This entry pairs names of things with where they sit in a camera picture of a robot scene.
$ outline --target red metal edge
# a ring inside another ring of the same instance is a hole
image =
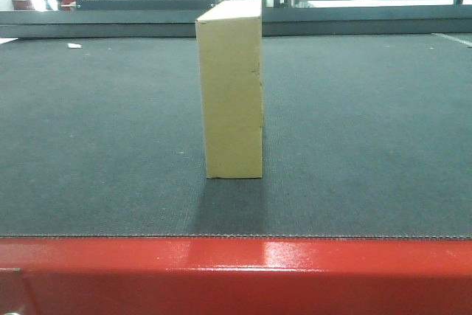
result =
[[[39,314],[472,314],[472,240],[5,238],[0,269]]]

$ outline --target black metal frame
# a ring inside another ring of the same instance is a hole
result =
[[[195,35],[196,18],[218,0],[201,1],[81,0],[77,4],[80,10],[72,12],[3,12],[0,37],[189,37]],[[461,5],[462,0],[454,3],[415,7],[265,8],[263,34],[470,32],[472,6]]]

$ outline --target cardboard box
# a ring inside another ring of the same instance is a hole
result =
[[[197,19],[206,176],[260,178],[261,0],[224,1]]]

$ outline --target dark gray mat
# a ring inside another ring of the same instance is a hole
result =
[[[472,49],[265,38],[264,178],[210,181],[195,40],[74,42],[0,46],[0,235],[472,236]]]

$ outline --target beige box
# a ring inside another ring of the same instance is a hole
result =
[[[196,22],[206,177],[263,174],[261,0],[224,1]]]

